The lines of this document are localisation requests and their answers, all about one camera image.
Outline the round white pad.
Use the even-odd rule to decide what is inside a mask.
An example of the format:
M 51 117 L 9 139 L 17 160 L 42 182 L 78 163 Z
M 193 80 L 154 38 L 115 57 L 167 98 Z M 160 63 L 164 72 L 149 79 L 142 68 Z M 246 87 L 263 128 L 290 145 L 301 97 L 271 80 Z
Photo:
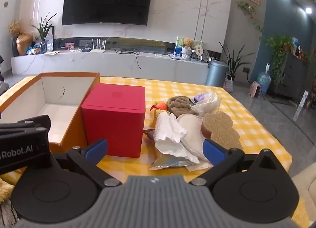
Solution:
M 200 160 L 207 161 L 202 152 L 202 145 L 206 139 L 201 132 L 202 118 L 193 114 L 183 114 L 176 117 L 176 119 L 187 130 L 187 135 L 178 144 L 173 143 L 171 140 L 154 140 L 155 148 L 163 154 L 185 157 L 195 164 L 199 164 Z

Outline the bear shaped loofah sponge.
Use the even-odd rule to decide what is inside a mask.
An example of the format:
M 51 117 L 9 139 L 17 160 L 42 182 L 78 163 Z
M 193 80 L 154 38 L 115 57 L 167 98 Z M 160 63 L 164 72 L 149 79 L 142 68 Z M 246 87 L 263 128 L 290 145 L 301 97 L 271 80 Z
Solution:
M 230 116 L 222 111 L 207 113 L 202 121 L 201 132 L 207 139 L 211 139 L 225 149 L 238 148 L 243 150 L 239 141 L 240 136 L 233 129 Z

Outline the clear plastic bag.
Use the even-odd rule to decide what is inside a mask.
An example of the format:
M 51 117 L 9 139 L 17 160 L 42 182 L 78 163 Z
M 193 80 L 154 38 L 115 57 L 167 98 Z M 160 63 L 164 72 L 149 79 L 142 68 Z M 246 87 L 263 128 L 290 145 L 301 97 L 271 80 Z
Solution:
M 205 116 L 216 112 L 221 104 L 221 99 L 216 93 L 204 92 L 189 98 L 191 109 L 198 116 Z

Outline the silver wet wipes pack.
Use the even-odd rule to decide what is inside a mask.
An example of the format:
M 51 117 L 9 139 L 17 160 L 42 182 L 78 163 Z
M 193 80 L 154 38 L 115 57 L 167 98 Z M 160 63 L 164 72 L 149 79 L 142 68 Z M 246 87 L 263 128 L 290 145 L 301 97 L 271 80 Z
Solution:
M 158 149 L 155 148 L 155 161 L 150 167 L 150 170 L 162 170 L 167 168 L 181 168 L 185 167 L 189 172 L 205 170 L 213 167 L 208 161 L 200 160 L 199 164 L 195 164 L 185 157 L 176 157 L 170 154 L 163 154 Z

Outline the brown plush knot toy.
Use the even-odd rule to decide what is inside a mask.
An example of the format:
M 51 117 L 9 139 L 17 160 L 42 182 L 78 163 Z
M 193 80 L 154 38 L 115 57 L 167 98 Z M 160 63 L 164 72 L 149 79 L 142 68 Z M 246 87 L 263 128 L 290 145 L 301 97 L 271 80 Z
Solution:
M 171 97 L 167 100 L 166 105 L 167 111 L 173 113 L 176 117 L 183 114 L 197 115 L 197 113 L 191 108 L 190 98 L 183 95 Z

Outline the orange crochet fruit toy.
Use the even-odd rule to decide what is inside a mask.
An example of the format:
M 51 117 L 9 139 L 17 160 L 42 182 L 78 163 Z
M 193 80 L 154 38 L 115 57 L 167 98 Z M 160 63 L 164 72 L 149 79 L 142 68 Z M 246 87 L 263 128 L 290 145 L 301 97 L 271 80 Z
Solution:
M 160 101 L 160 102 L 155 102 L 151 106 L 150 111 L 152 111 L 153 109 L 168 110 L 168 107 L 165 102 Z

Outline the red cube box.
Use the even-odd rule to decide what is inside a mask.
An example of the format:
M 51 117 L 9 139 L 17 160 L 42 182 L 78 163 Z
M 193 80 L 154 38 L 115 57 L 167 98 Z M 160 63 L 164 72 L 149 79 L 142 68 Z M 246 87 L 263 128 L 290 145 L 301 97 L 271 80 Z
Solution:
M 140 157 L 145 112 L 144 87 L 97 84 L 81 104 L 87 143 L 106 139 L 108 155 Z

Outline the orange cardboard storage box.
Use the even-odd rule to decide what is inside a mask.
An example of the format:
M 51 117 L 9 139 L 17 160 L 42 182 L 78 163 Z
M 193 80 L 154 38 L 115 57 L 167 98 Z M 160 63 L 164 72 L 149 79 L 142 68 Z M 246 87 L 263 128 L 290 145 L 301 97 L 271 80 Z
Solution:
M 94 72 L 48 72 L 26 77 L 1 95 L 1 123 L 47 115 L 53 153 L 66 152 L 73 146 L 85 148 L 81 104 L 99 82 L 100 75 Z

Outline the pink small heater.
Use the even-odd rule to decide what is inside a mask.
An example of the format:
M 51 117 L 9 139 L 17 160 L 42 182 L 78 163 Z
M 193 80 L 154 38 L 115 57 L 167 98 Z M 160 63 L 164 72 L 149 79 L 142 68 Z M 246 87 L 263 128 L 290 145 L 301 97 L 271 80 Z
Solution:
M 261 92 L 261 85 L 258 82 L 254 81 L 250 86 L 249 95 L 252 98 L 258 98 L 260 95 L 260 92 Z

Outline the beige sofa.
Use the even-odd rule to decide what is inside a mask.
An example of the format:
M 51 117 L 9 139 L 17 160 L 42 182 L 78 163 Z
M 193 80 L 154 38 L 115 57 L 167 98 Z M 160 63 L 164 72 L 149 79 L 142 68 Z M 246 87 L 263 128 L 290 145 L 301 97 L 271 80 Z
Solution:
M 305 207 L 311 221 L 315 221 L 315 178 L 316 163 L 311 164 L 292 178 L 299 195 L 305 201 Z

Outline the grey metal trash can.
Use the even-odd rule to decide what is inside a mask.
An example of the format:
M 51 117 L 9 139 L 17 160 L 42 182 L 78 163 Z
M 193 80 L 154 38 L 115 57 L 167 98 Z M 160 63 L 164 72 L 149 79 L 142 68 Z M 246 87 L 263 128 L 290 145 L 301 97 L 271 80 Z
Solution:
M 224 62 L 212 60 L 208 63 L 209 71 L 205 85 L 223 87 L 228 71 L 228 65 Z

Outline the dark grey cabinet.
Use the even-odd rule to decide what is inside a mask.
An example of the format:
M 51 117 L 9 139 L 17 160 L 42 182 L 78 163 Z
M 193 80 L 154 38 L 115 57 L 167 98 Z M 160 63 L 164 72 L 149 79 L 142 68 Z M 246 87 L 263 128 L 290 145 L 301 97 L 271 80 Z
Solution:
M 278 84 L 274 86 L 273 93 L 295 102 L 298 101 L 305 86 L 308 65 L 292 53 L 287 53 L 281 71 L 281 78 L 278 79 Z

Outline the gold round vase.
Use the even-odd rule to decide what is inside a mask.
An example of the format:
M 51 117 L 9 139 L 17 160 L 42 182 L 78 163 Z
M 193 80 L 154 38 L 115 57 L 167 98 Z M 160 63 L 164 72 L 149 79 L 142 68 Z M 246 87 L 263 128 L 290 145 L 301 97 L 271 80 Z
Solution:
M 33 36 L 29 33 L 19 35 L 16 40 L 17 50 L 20 55 L 26 55 L 27 48 L 32 45 Z

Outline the white wifi router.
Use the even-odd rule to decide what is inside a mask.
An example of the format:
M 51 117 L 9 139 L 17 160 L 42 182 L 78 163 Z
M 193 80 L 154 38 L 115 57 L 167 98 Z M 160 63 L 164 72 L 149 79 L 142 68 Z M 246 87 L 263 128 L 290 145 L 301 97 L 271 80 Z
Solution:
M 94 39 L 92 39 L 92 49 L 90 50 L 91 53 L 104 53 L 105 52 L 105 45 L 101 46 L 101 39 L 96 40 L 96 44 L 94 44 Z

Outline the dried flower black vase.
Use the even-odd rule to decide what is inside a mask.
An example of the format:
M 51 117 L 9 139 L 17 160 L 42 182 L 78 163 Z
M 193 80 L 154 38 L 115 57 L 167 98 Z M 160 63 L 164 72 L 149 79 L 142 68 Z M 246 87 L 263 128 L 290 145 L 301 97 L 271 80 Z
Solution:
M 24 29 L 21 20 L 13 20 L 8 25 L 8 33 L 11 35 L 12 38 L 12 54 L 14 57 L 19 56 L 19 52 L 17 49 L 17 38 L 20 35 L 24 34 Z

